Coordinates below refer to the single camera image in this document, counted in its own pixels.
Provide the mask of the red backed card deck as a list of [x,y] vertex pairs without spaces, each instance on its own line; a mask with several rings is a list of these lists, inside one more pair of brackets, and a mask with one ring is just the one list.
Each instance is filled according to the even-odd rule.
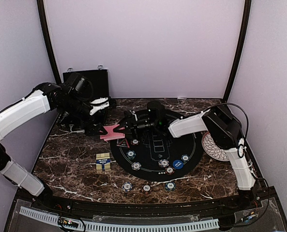
[[124,133],[114,132],[113,131],[117,126],[118,125],[104,126],[104,129],[107,131],[107,134],[106,135],[101,135],[100,139],[104,140],[104,141],[110,141],[110,140],[117,140],[117,139],[125,138],[125,134]]

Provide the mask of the brown chips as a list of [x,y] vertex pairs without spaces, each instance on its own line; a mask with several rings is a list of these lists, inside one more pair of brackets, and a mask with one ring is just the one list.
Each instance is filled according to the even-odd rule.
[[167,175],[173,174],[174,171],[175,171],[174,168],[171,167],[171,166],[168,166],[168,167],[165,168],[165,173],[166,173]]
[[139,140],[137,140],[137,139],[132,139],[132,140],[131,140],[131,144],[132,144],[132,145],[138,145],[138,144],[139,144]]

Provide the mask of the green chips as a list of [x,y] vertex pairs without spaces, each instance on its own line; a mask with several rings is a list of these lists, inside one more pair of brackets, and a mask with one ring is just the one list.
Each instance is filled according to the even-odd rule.
[[184,155],[181,156],[181,160],[182,160],[183,162],[186,162],[186,161],[188,161],[189,159],[190,159],[190,157],[189,157],[188,155],[186,155],[186,154],[184,154]]
[[133,151],[133,150],[127,151],[127,152],[126,152],[126,157],[127,157],[129,160],[133,160],[133,159],[136,157],[135,151]]

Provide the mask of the blue white chip stack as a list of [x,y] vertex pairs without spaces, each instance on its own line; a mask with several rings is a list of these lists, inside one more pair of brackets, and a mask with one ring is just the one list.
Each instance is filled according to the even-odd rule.
[[122,190],[124,192],[130,192],[131,190],[133,189],[133,185],[131,182],[125,182],[123,185],[122,185]]

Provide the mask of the brown white chip stack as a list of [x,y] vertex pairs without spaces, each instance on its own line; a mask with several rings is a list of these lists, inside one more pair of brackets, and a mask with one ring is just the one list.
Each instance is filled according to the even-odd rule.
[[144,192],[144,193],[150,193],[150,191],[151,191],[151,186],[148,185],[148,184],[143,185],[141,190],[142,190],[142,192]]

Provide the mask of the green blue chip stack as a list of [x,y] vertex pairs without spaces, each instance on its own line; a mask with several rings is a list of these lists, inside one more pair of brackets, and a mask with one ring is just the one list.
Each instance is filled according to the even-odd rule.
[[165,190],[166,191],[174,191],[175,189],[176,189],[176,184],[174,182],[165,183]]

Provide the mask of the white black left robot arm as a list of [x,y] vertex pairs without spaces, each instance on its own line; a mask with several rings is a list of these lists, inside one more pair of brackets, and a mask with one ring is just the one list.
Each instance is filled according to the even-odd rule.
[[[93,116],[109,107],[110,97],[86,99],[82,95],[85,86],[84,80],[79,80],[77,84],[39,84],[29,95],[0,111],[0,142],[21,125],[55,109],[80,119],[87,135],[106,134],[102,124],[95,124]],[[57,206],[51,189],[11,158],[1,143],[0,174],[37,197],[38,204],[46,211],[52,211]]]

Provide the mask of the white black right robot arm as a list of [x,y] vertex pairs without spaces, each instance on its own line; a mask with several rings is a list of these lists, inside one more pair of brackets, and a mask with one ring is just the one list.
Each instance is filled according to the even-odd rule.
[[149,181],[169,181],[199,164],[204,131],[228,156],[241,194],[235,205],[247,209],[254,202],[251,191],[256,179],[244,154],[242,125],[222,104],[191,116],[168,110],[158,101],[149,102],[145,110],[126,111],[114,129],[125,138],[113,141],[111,152],[128,173]]

